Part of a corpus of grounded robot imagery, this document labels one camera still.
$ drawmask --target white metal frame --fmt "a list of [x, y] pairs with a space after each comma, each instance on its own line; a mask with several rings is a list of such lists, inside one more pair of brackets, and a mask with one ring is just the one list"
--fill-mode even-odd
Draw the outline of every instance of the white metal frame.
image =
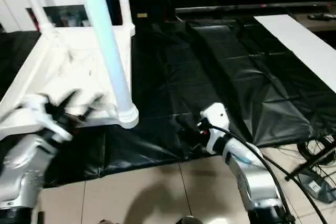
[[[46, 93], [58, 103], [68, 92], [80, 89], [82, 94], [70, 105], [69, 113], [79, 114], [95, 95], [105, 95], [87, 125], [136, 126], [139, 113], [130, 95], [135, 27], [128, 0], [120, 0], [123, 25], [113, 29], [105, 0], [86, 0], [93, 28], [53, 28], [39, 0], [29, 2], [42, 36], [3, 97], [0, 115], [15, 108], [27, 94]], [[38, 128], [29, 111], [18, 110], [0, 125], [0, 139]]]

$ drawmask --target cabinet door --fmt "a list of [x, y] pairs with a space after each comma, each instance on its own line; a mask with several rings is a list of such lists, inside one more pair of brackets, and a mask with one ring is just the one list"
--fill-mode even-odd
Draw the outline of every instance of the cabinet door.
[[14, 31], [20, 31], [20, 28], [10, 13], [5, 1], [0, 0], [0, 33], [11, 33]]
[[[4, 0], [20, 30], [38, 29], [29, 0]], [[52, 23], [58, 27], [88, 26], [84, 0], [39, 0]]]

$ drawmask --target black plastic sheet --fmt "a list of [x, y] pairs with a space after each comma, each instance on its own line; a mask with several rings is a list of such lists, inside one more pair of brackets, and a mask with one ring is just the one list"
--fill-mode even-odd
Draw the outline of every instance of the black plastic sheet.
[[[334, 92], [253, 18], [138, 26], [132, 97], [139, 125], [80, 130], [51, 164], [46, 186], [208, 156], [193, 129], [214, 102], [227, 108], [230, 129], [259, 147], [336, 126]], [[18, 139], [1, 141], [0, 156]]]

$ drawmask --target tile floor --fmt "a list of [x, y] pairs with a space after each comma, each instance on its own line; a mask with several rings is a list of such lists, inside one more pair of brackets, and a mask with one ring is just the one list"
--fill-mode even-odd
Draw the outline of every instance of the tile floor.
[[[295, 152], [268, 148], [265, 154], [285, 169], [300, 160]], [[297, 223], [320, 223], [313, 208], [292, 182], [275, 168]], [[336, 217], [336, 203], [317, 202], [326, 220]], [[236, 180], [220, 157], [134, 170], [59, 188], [45, 189], [41, 207], [46, 224], [175, 224], [186, 215], [204, 224], [249, 223]]]

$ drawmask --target glass cabinet door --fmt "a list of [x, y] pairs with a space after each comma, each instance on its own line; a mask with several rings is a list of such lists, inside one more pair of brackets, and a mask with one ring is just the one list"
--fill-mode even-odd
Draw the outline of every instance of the glass cabinet door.
[[[44, 10], [55, 27], [83, 27], [90, 26], [88, 16], [83, 5], [48, 6]], [[27, 11], [38, 29], [38, 22], [31, 8]]]

